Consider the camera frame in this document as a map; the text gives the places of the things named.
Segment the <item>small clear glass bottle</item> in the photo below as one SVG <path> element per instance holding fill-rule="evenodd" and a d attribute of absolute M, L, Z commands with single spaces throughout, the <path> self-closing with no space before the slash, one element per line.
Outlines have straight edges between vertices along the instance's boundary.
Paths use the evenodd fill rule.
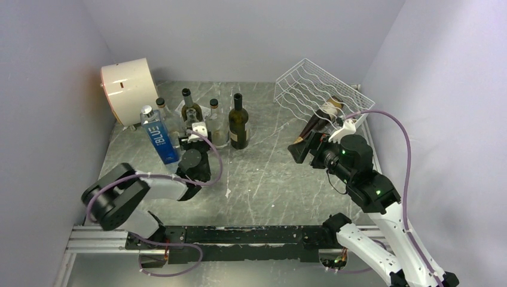
<path fill-rule="evenodd" d="M 185 120 L 185 128 L 187 130 L 193 129 L 193 124 L 198 123 L 200 120 L 197 118 L 198 113 L 194 108 L 188 108 L 186 111 L 187 119 Z"/>

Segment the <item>clear bottle black cap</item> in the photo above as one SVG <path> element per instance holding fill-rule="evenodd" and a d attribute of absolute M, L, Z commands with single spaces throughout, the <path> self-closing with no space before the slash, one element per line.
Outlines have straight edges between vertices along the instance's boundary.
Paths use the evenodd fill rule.
<path fill-rule="evenodd" d="M 224 148 L 230 142 L 228 120 L 218 99 L 210 100 L 210 115 L 206 119 L 211 141 L 217 148 Z"/>

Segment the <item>clear blue label bottle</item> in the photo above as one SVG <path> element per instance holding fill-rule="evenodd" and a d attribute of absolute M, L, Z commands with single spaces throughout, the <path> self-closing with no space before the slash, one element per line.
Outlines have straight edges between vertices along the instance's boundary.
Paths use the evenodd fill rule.
<path fill-rule="evenodd" d="M 172 145 L 168 129 L 160 111 L 152 108 L 150 105 L 145 105 L 141 108 L 140 119 L 141 126 L 146 131 L 163 164 L 177 163 L 179 155 Z"/>

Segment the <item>slim amber gold-capped bottle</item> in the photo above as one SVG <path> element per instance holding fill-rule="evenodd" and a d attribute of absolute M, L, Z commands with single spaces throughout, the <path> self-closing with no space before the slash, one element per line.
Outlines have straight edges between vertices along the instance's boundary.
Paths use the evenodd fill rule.
<path fill-rule="evenodd" d="M 295 144 L 302 142 L 312 130 L 321 130 L 329 123 L 333 123 L 339 116 L 343 107 L 340 99 L 331 96 L 317 111 L 310 117 L 299 136 L 294 141 Z"/>

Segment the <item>dark primitivo wine bottle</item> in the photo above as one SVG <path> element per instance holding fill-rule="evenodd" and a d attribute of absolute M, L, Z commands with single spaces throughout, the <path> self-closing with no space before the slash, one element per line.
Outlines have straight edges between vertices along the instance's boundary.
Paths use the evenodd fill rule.
<path fill-rule="evenodd" d="M 197 103 L 194 103 L 192 96 L 191 96 L 191 90 L 189 88 L 183 88 L 182 89 L 182 96 L 184 98 L 184 103 L 185 103 L 185 105 L 182 107 L 182 111 L 181 111 L 181 115 L 184 120 L 184 123 L 185 123 L 185 120 L 187 119 L 187 115 L 186 115 L 185 111 L 188 108 L 194 108 L 198 113 L 197 118 L 200 120 L 199 122 L 203 121 L 201 108 L 199 107 L 199 105 Z"/>

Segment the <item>dark green wine bottle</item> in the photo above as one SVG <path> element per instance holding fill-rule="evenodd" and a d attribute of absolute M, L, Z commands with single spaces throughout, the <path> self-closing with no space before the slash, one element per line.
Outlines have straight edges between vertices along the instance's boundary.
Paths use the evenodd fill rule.
<path fill-rule="evenodd" d="M 240 93 L 233 95 L 233 108 L 229 112 L 229 135 L 231 146 L 234 149 L 245 149 L 249 142 L 249 114 L 243 107 L 243 96 Z"/>

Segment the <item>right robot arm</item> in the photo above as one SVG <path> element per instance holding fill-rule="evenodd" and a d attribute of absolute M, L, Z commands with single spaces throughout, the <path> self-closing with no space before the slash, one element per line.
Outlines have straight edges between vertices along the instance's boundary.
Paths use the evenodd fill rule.
<path fill-rule="evenodd" d="M 329 134 L 311 132 L 288 146 L 298 164 L 311 154 L 314 169 L 334 175 L 346 187 L 346 194 L 376 224 L 391 250 L 387 251 L 342 213 L 331 216 L 323 226 L 323 241 L 356 254 L 387 286 L 458 286 L 459 279 L 444 271 L 421 246 L 403 219 L 401 196 L 389 178 L 373 169 L 373 150 L 360 135 L 346 135 L 331 142 Z"/>

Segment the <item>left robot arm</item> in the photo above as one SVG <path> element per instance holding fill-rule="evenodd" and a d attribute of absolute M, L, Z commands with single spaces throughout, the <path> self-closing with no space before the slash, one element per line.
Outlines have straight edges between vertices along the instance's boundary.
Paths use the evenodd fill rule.
<path fill-rule="evenodd" d="M 208 150 L 215 146 L 205 133 L 191 131 L 181 138 L 186 149 L 175 174 L 143 173 L 121 163 L 100 178 L 81 196 L 86 216 L 103 230 L 124 229 L 141 236 L 149 248 L 163 245 L 166 232 L 151 213 L 141 211 L 143 200 L 187 201 L 203 187 L 217 182 L 211 178 Z"/>

